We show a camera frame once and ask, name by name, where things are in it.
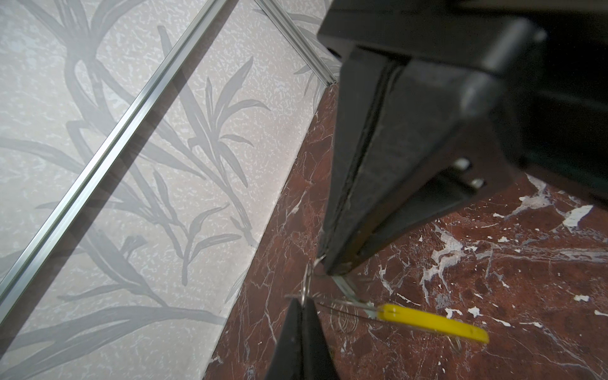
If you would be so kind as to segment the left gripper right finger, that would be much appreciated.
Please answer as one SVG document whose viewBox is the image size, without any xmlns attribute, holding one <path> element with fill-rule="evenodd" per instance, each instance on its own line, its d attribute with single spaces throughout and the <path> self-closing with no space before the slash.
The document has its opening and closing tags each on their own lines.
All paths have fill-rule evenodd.
<svg viewBox="0 0 608 380">
<path fill-rule="evenodd" d="M 302 363 L 306 380 L 339 380 L 329 346 L 312 298 L 302 309 Z"/>
</svg>

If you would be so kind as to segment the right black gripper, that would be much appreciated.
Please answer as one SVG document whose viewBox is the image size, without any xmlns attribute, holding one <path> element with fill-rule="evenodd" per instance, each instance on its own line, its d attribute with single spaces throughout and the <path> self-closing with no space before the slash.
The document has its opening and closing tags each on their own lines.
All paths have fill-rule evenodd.
<svg viewBox="0 0 608 380">
<path fill-rule="evenodd" d="M 318 39 L 399 63 L 329 275 L 521 173 L 607 206 L 605 1 L 335 1 Z"/>
</svg>

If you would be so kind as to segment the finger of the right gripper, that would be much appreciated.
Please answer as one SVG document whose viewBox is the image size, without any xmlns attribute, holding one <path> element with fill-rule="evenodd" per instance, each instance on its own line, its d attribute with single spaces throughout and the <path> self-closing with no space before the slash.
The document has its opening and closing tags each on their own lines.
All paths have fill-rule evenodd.
<svg viewBox="0 0 608 380">
<path fill-rule="evenodd" d="M 355 48 L 340 69 L 337 120 L 329 197 L 318 256 L 325 266 L 333 265 L 342 240 L 339 231 L 348 196 L 378 123 L 386 88 L 399 63 L 388 56 Z"/>
</svg>

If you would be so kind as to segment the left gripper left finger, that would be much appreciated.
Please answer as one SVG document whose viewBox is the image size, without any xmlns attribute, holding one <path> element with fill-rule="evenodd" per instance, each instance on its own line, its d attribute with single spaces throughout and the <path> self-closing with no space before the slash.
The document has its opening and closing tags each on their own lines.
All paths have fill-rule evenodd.
<svg viewBox="0 0 608 380">
<path fill-rule="evenodd" d="M 297 299 L 292 299 L 265 379 L 296 380 L 302 377 L 302 305 Z"/>
</svg>

